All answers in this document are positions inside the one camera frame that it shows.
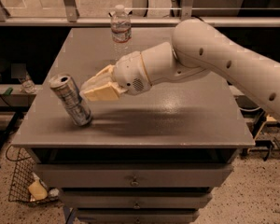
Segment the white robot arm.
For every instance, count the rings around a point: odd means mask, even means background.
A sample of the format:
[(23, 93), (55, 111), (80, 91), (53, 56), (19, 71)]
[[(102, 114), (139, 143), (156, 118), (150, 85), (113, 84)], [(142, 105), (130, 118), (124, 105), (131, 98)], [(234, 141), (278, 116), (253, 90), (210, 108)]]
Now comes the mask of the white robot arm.
[(172, 40), (134, 51), (81, 86), (89, 101), (115, 101), (163, 82), (185, 82), (214, 72), (280, 123), (280, 63), (246, 49), (200, 20), (180, 22)]

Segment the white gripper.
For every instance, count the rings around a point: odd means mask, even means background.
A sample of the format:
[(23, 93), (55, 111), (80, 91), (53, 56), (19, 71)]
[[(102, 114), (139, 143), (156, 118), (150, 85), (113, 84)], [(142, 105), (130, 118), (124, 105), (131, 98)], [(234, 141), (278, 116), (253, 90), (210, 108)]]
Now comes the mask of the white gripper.
[(85, 81), (81, 86), (81, 96), (92, 102), (116, 101), (125, 92), (138, 95), (151, 87), (142, 55), (135, 51), (122, 56), (115, 66), (110, 64)]

